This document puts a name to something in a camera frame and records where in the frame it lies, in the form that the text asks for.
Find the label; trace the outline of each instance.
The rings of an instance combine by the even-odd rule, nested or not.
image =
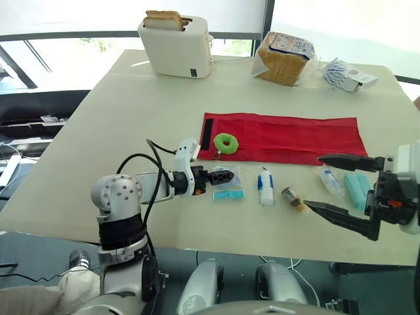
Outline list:
[[[306,39],[282,33],[276,34],[269,47],[273,51],[301,55],[307,60],[310,60],[315,54],[314,46]]]
[[[258,190],[263,189],[263,181],[261,180],[261,175],[258,175]]]

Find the plastic wrapper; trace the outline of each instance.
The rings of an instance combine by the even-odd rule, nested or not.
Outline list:
[[[312,43],[270,31],[255,54],[251,75],[292,87],[302,83],[317,67]]]

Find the black strip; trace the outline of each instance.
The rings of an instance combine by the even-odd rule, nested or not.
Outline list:
[[[396,75],[395,78],[399,82],[405,82],[405,83],[420,85],[420,79],[415,79],[413,77],[403,77],[401,75]]]
[[[213,129],[213,119],[206,119],[206,121],[204,123],[203,138],[201,140],[201,149],[202,150],[210,149],[211,130],[212,129]]]
[[[215,39],[259,39],[260,33],[236,33],[227,31],[210,31]],[[138,37],[137,31],[58,31],[51,33],[24,33],[0,35],[0,41],[22,41],[29,39],[58,38],[101,38],[101,37]]]
[[[48,67],[48,64],[45,62],[45,60],[43,60],[43,58],[41,57],[41,55],[37,52],[37,50],[35,49],[35,47],[32,46],[32,44],[29,41],[26,41],[25,40],[23,42],[29,48],[29,50],[35,56],[35,58],[38,59],[39,63],[42,65],[42,67],[44,67],[44,69],[46,69],[47,72],[53,72],[53,71],[51,71],[51,68]]]
[[[13,60],[12,57],[0,46],[0,57],[13,69],[18,75],[19,79],[29,89],[36,89],[38,86],[28,77],[25,71]]]
[[[264,20],[262,21],[261,41],[264,40],[265,35],[271,30],[271,22],[274,12],[274,0],[266,0],[264,8]]]
[[[251,44],[251,57],[255,57],[255,41]]]

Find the toaster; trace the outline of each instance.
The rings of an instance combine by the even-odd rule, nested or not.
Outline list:
[[[158,74],[176,77],[206,77],[211,71],[210,42],[207,21],[199,16],[182,16],[188,24],[184,31],[138,26],[146,54]]]

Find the small bottle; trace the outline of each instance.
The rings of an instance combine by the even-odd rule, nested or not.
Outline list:
[[[326,167],[325,165],[321,167],[320,179],[330,194],[344,196],[343,186],[341,186],[338,179],[334,177],[329,167]]]
[[[258,191],[260,194],[260,205],[274,205],[273,176],[265,167],[258,175]]]
[[[301,203],[301,197],[291,188],[286,187],[282,190],[282,196],[285,201],[290,203],[292,206],[297,207]]]

